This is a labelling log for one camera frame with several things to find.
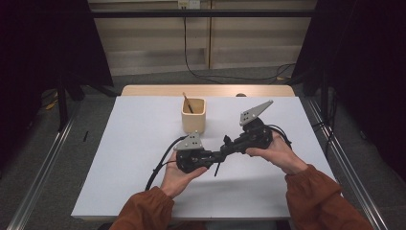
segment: beige cup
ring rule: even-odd
[[[186,100],[182,104],[182,126],[186,133],[203,133],[206,126],[206,100],[189,98],[193,113]]]

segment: white tabletop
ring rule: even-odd
[[[224,135],[234,140],[242,132],[239,114],[273,100],[259,117],[281,127],[305,162],[333,178],[332,171],[305,115],[299,98],[225,98],[207,100],[206,150],[219,150]],[[147,181],[168,146],[184,136],[182,97],[119,97],[72,216],[114,219]],[[235,153],[213,165],[175,199],[173,219],[287,219],[284,173],[259,157]],[[152,186],[159,186],[165,169]]]

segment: brown sleeve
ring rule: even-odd
[[[298,230],[372,229],[341,194],[341,187],[312,165],[304,172],[287,175],[287,205]]]
[[[158,187],[133,195],[110,230],[167,229],[173,204]]]

